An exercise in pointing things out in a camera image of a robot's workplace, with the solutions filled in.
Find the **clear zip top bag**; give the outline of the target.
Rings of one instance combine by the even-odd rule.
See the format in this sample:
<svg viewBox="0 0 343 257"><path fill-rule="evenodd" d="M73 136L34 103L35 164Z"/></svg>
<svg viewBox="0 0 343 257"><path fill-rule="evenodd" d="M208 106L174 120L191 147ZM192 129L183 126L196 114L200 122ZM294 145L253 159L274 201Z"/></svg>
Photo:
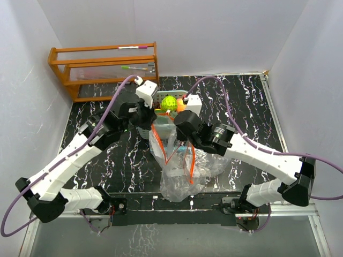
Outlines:
<svg viewBox="0 0 343 257"><path fill-rule="evenodd" d="M177 140L174 118L157 114L149 131L150 151L161 167L160 191L170 202L200 193L212 177L224 172L230 160L208 154L189 142Z"/></svg>

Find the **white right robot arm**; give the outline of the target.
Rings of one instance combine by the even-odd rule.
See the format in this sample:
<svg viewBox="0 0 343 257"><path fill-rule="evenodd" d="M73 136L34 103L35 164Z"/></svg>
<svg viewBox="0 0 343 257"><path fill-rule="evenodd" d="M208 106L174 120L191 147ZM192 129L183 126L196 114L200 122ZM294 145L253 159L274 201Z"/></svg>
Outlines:
<svg viewBox="0 0 343 257"><path fill-rule="evenodd" d="M315 179L315 159L286 156L272 149L265 153L249 145L233 127L220 123L207 125L190 110L177 114L174 125L179 140L187 140L209 154L243 161L275 177L267 183L246 185L239 198L222 201L223 212L253 213L260 206L282 200L308 206Z"/></svg>

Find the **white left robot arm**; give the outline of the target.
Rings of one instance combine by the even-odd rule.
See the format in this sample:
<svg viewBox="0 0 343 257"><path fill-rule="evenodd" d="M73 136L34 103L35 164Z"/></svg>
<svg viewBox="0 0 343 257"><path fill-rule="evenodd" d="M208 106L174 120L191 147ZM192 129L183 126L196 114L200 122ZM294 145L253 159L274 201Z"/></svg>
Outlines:
<svg viewBox="0 0 343 257"><path fill-rule="evenodd" d="M155 120L152 99L136 96L115 100L107 109L90 116L55 160L35 176L18 179L16 187L43 223L53 221L66 210L91 209L104 214L111 208L111 197L101 186L67 190L64 185L126 131L136 127L149 130Z"/></svg>

